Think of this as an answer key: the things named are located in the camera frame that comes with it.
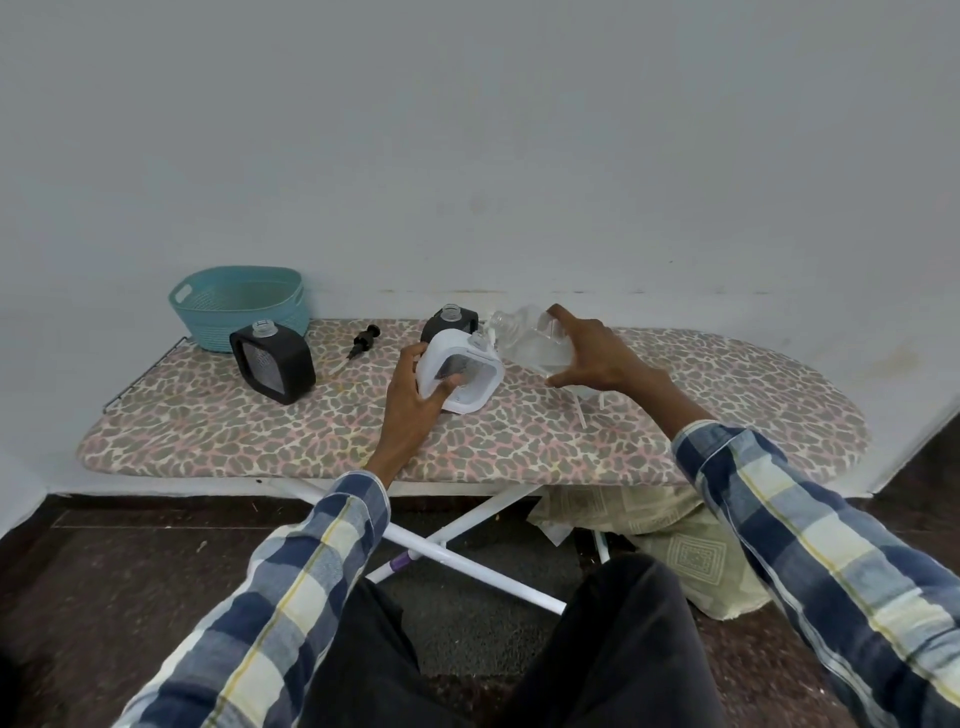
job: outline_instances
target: white pole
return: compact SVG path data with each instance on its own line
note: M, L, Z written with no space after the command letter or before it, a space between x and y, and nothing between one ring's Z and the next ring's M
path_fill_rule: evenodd
M450 539L455 539L462 533L469 531L475 525L492 518L507 506L511 505L512 503L516 503L522 497L529 496L539 487L540 485L523 483L521 485L515 485L512 488L508 488L502 493L498 493L493 497L487 498L476 508L467 511L463 516L451 521L436 533L430 534L426 537L426 540L431 544L446 546L446 542L448 542ZM411 561L415 561L419 558L420 554L417 552L407 551L399 556L395 556L379 569L375 569L371 573L367 574L367 578L372 582L379 583L390 576L390 574L397 573L407 566Z
M566 607L563 602L553 596L538 592L533 587L521 584L509 576L504 576L498 571L485 567L483 564L470 561L468 558L451 551L449 548L432 544L422 536L418 536L406 528L401 528L395 523L387 526L387 531L383 534L383 537L393 541L399 546L405 546L412 551L416 551L428 559L433 559L444 566L471 576L477 581L482 581L484 584L496 587L496 589L502 592L518 596L532 604L536 604L538 607L543 607L543 609L553 612L554 614L562 614Z
M603 531L593 531L593 542L597 547L597 554L600 556L600 563L606 564L610 561L610 549L607 547L607 534Z
M324 493L315 485L298 477L272 478L271 482L275 483L277 487L286 491L291 496L296 496L308 503L316 503L324 496ZM387 530L384 532L383 537L388 541L398 544L399 546L404 546L411 551L415 551L416 553L426 556L428 559L433 559L434 561L448 566L451 569L459 571L460 573L464 573L467 576L471 576L477 581L482 581L484 584L489 584L490 586L495 587L502 592L506 592L507 594L511 594L513 596L518 596L532 604L543 607L543 609L553 612L554 614L562 614L564 612L564 608L566 607L563 602L557 598L554 598L553 596L546 595L543 592L538 592L533 587L528 587L526 584L521 584L509 576L504 576L502 573L494 571L493 569L489 569L482 564L477 564L475 561L470 561L468 558L465 558L458 553L454 553L448 548L437 546L436 544L427 541L422 536L418 536L416 533L408 531L406 528L401 528L395 523L390 523L387 526Z

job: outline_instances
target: black pants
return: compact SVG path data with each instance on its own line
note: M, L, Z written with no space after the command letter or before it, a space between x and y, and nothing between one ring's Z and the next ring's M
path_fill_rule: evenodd
M347 602L300 726L466 726L424 685L402 610L367 579ZM499 716L503 726L724 724L676 576L648 556L589 576Z

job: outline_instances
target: leopard print fabric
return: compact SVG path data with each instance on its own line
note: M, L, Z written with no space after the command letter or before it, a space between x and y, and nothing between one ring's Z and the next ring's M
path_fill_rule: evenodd
M307 341L318 384L282 406L251 390L230 354L184 342L86 434L78 455L101 473L154 477L336 477L361 467L376 445L387 384L402 346L422 322L377 321L374 348L327 380L368 321L314 321ZM867 447L863 416L809 367L776 352L701 331L621 328L644 359L671 370L724 422L758 429L810 478L829 481ZM444 413L403 480L659 485L683 482L670 444L638 406L614 395L604 408L508 365L479 412Z

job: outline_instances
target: threaded bottle opening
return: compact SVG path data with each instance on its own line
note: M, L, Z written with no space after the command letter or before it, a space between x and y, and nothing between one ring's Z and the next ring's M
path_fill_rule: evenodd
M258 339L265 339L276 333L276 324L270 319L253 322L253 335Z
M440 318L444 321L460 321L462 317L460 306L456 303L448 303L440 309Z

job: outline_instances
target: plaid shirt sleeve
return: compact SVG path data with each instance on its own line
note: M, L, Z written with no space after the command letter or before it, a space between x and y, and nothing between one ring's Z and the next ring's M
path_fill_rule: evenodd
M389 521L374 474L341 477L305 521L278 528L256 549L247 580L200 621L115 726L289 728Z
M960 726L960 579L762 435L703 421L673 450L857 722Z

